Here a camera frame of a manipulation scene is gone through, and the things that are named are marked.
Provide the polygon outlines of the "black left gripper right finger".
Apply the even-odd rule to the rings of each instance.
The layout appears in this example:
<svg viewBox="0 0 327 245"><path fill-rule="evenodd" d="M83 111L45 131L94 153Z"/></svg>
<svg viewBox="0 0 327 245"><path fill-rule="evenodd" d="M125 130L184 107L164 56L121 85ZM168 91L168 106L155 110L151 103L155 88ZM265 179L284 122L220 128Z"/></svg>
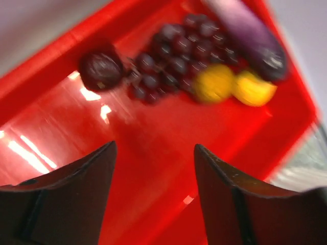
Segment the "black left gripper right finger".
<svg viewBox="0 0 327 245"><path fill-rule="evenodd" d="M326 188L286 190L194 148L208 244L326 244Z"/></svg>

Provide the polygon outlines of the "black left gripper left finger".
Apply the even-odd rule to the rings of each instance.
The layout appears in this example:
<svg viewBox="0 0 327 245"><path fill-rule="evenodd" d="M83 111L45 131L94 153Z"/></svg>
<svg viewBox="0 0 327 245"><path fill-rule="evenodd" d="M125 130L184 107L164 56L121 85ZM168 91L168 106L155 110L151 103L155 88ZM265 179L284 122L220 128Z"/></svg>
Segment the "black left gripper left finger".
<svg viewBox="0 0 327 245"><path fill-rule="evenodd" d="M97 244L116 157L108 142L48 174L1 186L1 244Z"/></svg>

